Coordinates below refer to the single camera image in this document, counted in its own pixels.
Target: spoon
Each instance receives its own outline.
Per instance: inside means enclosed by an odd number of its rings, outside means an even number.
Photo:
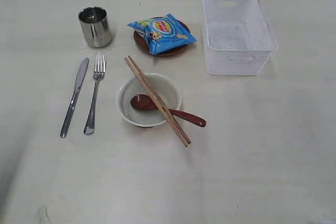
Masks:
[[[137,110],[157,110],[155,103],[152,99],[146,94],[137,94],[131,99],[131,105]],[[169,109],[172,115],[176,115],[179,118],[182,118],[188,122],[191,122],[199,127],[205,127],[206,121],[202,118],[199,118],[196,115],[189,114],[180,110],[171,110]]]

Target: metal cup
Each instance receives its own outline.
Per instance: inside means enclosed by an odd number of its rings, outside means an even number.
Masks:
[[[112,40],[107,13],[103,8],[87,7],[79,12],[78,19],[89,46],[103,47]]]

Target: wooden chopstick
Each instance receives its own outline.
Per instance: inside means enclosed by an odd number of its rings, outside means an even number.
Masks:
[[[132,70],[132,72],[134,73],[138,81],[144,87],[149,97],[153,100],[157,108],[163,114],[168,124],[173,129],[173,131],[178,135],[178,137],[180,138],[184,146],[187,147],[188,144],[191,143],[189,137],[183,131],[183,129],[181,128],[179,123],[176,121],[176,119],[173,117],[173,115],[170,113],[168,107],[163,102],[159,94],[153,89],[147,77],[143,74],[141,69],[138,67],[138,65],[134,62],[134,60],[130,56],[128,58],[124,58],[124,60],[127,63],[127,65],[130,67],[130,69]]]

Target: plastic basket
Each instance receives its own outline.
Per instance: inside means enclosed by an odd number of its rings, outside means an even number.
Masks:
[[[277,42],[260,0],[203,0],[202,44],[209,74],[256,76]]]

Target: snack wrapper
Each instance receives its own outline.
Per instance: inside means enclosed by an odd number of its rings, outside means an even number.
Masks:
[[[128,26],[146,41],[153,55],[196,41],[171,14],[129,23]]]

